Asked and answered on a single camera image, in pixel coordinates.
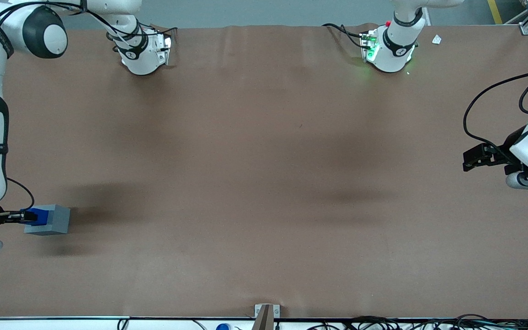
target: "brown table surface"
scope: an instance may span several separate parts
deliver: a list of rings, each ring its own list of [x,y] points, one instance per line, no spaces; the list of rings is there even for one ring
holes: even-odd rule
[[[15,55],[8,175],[73,213],[67,236],[0,227],[0,315],[528,318],[528,191],[462,171],[464,110],[528,72],[528,36],[419,40],[396,74],[324,27],[180,30],[148,77],[101,31]],[[527,84],[484,96],[473,132],[524,125]]]

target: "mounting plate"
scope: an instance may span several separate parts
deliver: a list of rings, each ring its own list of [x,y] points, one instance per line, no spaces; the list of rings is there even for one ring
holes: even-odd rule
[[[260,313],[260,309],[262,308],[262,305],[272,305],[274,310],[274,318],[280,318],[281,317],[281,306],[280,305],[274,305],[273,303],[258,303],[254,305],[254,317],[258,317],[258,313]]]
[[[172,37],[164,38],[164,48],[166,48],[163,55],[165,57],[164,65],[168,65],[168,60],[170,59],[170,49],[172,48]]]
[[[528,27],[524,27],[522,22],[519,22],[519,29],[522,35],[528,35]]]

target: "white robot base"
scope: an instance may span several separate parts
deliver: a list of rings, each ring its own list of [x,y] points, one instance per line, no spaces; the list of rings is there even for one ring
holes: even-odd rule
[[[172,38],[164,35],[150,35],[148,46],[144,52],[138,55],[134,52],[120,53],[121,63],[125,65],[134,75],[144,76],[153,73],[161,65],[168,65]]]
[[[362,48],[362,58],[364,62],[371,63],[380,71],[393,73],[403,69],[413,56],[413,46],[410,50],[399,49],[402,54],[395,55],[392,50],[385,45],[383,35],[386,31],[386,25],[382,25],[368,33],[360,34],[360,44],[366,46]]]

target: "gray box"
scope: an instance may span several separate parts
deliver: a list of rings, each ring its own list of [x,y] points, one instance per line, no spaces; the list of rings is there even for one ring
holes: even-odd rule
[[[71,209],[60,205],[40,205],[34,209],[44,209],[48,212],[48,221],[45,225],[25,225],[23,232],[38,236],[62,235],[69,232],[69,218]]]

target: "yellow floor line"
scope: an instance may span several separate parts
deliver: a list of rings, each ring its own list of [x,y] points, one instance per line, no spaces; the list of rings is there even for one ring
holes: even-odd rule
[[[502,24],[501,13],[498,11],[498,6],[496,5],[496,0],[488,0],[488,6],[490,7],[490,12],[492,13],[492,18],[494,18],[494,23]]]

